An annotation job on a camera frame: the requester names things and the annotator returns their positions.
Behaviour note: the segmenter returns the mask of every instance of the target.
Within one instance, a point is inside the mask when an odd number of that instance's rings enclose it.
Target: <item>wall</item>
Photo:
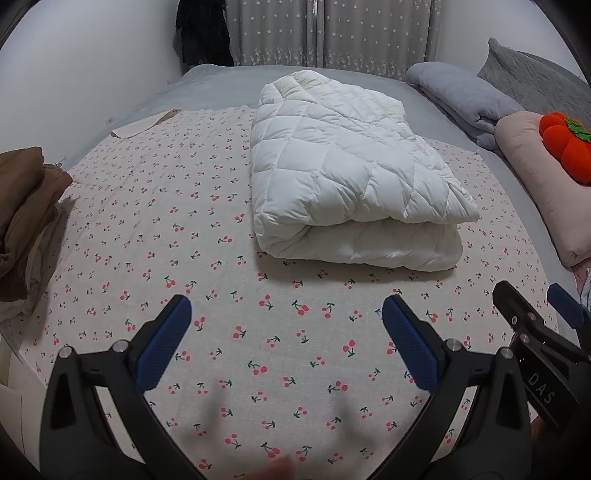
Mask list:
[[[181,77],[178,0],[41,0],[0,50],[0,151],[73,155]]]
[[[488,39],[538,55],[584,78],[550,20],[531,0],[445,0],[436,59],[477,73]]]

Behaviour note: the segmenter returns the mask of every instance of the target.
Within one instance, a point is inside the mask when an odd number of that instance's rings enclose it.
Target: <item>hanging dark clothes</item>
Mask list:
[[[230,35],[224,19],[224,0],[180,0],[177,30],[181,31],[183,61],[234,66]]]

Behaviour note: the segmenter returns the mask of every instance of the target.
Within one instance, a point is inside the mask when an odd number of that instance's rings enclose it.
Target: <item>plush toy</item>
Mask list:
[[[560,112],[540,119],[544,146],[579,183],[591,185],[591,131]]]

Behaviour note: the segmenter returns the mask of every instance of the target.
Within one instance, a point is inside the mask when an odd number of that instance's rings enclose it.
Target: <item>bed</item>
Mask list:
[[[263,85],[297,70],[195,67],[111,127],[177,109],[171,118],[132,138],[104,131],[89,141],[63,165],[74,183],[48,250],[46,292],[31,317],[1,325],[46,383],[63,345],[106,349],[186,294],[192,326],[146,398],[209,478],[237,478],[286,453],[302,478],[366,478],[379,465],[427,399],[381,326],[389,294],[401,293],[442,337],[494,352],[511,335],[491,302],[495,282],[507,279],[568,333],[545,290],[558,282],[574,295],[574,278],[519,181],[394,80],[319,69],[401,100],[413,131],[464,182],[481,219],[460,226],[462,259],[427,274],[261,252],[250,226],[250,121]],[[136,456],[104,396],[103,406],[122,449]]]

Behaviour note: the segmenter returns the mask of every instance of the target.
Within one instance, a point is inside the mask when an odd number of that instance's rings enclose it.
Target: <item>white quilted comforter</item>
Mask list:
[[[278,258],[445,270],[479,216],[401,102],[311,70],[263,88],[251,166],[255,233]]]

